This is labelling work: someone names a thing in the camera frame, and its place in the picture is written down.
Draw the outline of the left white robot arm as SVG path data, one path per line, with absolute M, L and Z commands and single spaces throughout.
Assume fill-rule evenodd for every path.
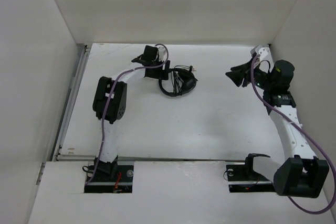
M 114 77 L 100 77 L 93 99 L 93 111 L 100 121 L 101 142 L 90 170 L 90 179 L 112 180 L 118 172 L 117 121 L 126 110 L 128 85 L 145 77 L 166 80 L 170 61 L 135 60 Z

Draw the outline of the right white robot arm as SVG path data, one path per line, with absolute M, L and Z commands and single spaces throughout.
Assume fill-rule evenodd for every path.
M 245 158 L 243 172 L 246 178 L 265 178 L 280 196 L 317 198 L 329 172 L 326 160 L 317 158 L 307 137 L 301 133 L 296 103 L 289 92 L 294 66 L 278 60 L 272 69 L 251 69 L 251 62 L 232 67 L 226 76 L 238 87 L 253 82 L 263 89 L 266 110 L 281 140 L 285 161 L 279 164 L 269 155 L 250 153 Z

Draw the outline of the black headphones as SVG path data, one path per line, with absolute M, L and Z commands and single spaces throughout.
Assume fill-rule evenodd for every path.
M 166 91 L 163 88 L 162 80 L 158 80 L 160 90 L 164 95 L 172 98 L 190 93 L 196 87 L 198 81 L 193 74 L 194 71 L 193 66 L 176 65 L 174 68 L 170 68 L 169 74 L 173 91 Z

